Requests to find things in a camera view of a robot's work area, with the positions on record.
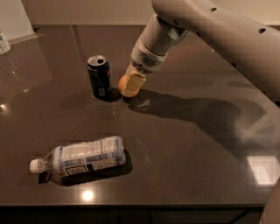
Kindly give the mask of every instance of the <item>bottle cap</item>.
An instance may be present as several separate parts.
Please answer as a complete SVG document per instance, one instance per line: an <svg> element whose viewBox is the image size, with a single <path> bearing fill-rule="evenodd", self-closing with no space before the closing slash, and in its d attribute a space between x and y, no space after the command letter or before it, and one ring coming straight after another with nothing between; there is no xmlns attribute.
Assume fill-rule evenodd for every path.
<svg viewBox="0 0 280 224"><path fill-rule="evenodd" d="M44 161L42 158L34 159L30 162L30 171L33 174L42 173L44 171Z"/></svg>

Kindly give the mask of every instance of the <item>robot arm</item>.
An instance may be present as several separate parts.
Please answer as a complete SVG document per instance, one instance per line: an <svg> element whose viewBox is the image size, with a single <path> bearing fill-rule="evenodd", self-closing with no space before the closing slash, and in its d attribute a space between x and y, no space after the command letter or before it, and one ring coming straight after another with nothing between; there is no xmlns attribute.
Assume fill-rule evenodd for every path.
<svg viewBox="0 0 280 224"><path fill-rule="evenodd" d="M152 0L152 5L156 14L136 42L126 74L134 71L137 77L144 78L156 72L170 47L191 31L273 102L280 101L280 31L207 0ZM129 79L128 75L124 95L125 89L131 87Z"/></svg>

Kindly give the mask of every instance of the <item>white wall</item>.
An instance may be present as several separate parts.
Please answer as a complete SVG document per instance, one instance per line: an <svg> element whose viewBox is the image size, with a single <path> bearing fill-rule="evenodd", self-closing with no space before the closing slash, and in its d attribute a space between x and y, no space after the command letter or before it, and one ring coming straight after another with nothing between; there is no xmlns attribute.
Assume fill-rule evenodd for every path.
<svg viewBox="0 0 280 224"><path fill-rule="evenodd" d="M33 25L145 25L150 0L28 0Z"/></svg>
<svg viewBox="0 0 280 224"><path fill-rule="evenodd" d="M0 30L8 40L33 34L20 0L0 0Z"/></svg>
<svg viewBox="0 0 280 224"><path fill-rule="evenodd" d="M33 25L145 25L153 12L151 0L23 1ZM266 25L280 25L279 0L213 2Z"/></svg>

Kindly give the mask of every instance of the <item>dark countertop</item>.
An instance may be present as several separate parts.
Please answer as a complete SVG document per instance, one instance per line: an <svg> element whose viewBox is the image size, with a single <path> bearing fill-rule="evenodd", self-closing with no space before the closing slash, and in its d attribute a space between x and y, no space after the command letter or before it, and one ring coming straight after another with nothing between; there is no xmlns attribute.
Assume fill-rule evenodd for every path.
<svg viewBox="0 0 280 224"><path fill-rule="evenodd" d="M40 26L0 56L0 206L266 203L279 178L280 110L194 34L136 98L92 96L87 59L106 56L117 88L142 29ZM66 186L29 173L58 145L113 135L129 159L114 177Z"/></svg>

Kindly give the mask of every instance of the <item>plastic water bottle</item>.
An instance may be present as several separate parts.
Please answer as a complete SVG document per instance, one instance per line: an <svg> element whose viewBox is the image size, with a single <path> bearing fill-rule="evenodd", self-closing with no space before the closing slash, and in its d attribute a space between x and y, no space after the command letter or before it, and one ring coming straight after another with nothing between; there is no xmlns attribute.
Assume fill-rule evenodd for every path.
<svg viewBox="0 0 280 224"><path fill-rule="evenodd" d="M58 146L45 158L32 160L30 171L33 174L47 172L63 178L123 165L125 161L122 138L111 136L93 142Z"/></svg>

